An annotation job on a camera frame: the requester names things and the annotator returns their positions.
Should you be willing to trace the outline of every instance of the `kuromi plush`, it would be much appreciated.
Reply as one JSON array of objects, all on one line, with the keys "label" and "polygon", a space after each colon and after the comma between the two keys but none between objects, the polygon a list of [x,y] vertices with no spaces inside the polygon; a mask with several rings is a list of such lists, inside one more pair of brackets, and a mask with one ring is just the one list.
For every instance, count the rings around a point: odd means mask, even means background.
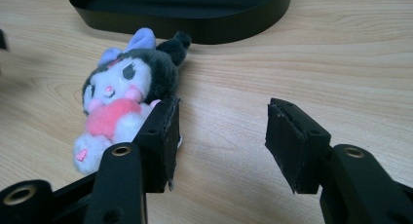
[{"label": "kuromi plush", "polygon": [[74,145],[77,170],[97,171],[108,147],[131,142],[154,106],[175,95],[177,66],[190,44],[190,37],[178,32],[156,46],[152,30],[142,28],[124,51],[111,48],[103,53],[82,88],[87,120]]}]

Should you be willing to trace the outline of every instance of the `wooden table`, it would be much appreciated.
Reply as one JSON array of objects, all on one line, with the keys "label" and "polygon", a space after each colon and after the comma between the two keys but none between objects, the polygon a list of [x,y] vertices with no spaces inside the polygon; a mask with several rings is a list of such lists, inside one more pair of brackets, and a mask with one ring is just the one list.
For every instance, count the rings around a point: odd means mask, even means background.
[{"label": "wooden table", "polygon": [[[38,178],[58,189],[82,177],[71,153],[82,84],[131,36],[87,27],[68,0],[0,0],[0,28],[10,46],[0,52],[0,189]],[[291,0],[259,35],[193,45],[178,96],[175,189],[148,195],[150,223],[322,223],[319,195],[292,195],[264,146],[271,97],[413,186],[413,0]]]}]

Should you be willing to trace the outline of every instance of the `black tray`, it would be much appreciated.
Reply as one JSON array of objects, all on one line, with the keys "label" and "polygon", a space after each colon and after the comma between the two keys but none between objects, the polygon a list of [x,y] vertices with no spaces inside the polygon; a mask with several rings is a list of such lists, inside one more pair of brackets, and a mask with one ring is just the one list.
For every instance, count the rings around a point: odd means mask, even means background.
[{"label": "black tray", "polygon": [[95,29],[134,34],[151,28],[158,38],[176,31],[194,43],[222,44],[256,35],[276,23],[290,0],[70,0]]}]

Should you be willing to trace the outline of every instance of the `plush toy body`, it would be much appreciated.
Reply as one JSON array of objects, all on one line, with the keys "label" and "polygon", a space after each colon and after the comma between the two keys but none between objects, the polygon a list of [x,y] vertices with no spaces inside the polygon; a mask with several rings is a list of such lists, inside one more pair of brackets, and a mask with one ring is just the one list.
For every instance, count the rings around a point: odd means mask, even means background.
[{"label": "plush toy body", "polygon": [[125,51],[103,53],[83,87],[88,115],[84,133],[75,141],[74,163],[83,174],[97,171],[104,150],[131,142],[153,107],[175,95],[177,66],[186,56],[190,38],[177,33],[155,47],[150,29],[139,29]]}]

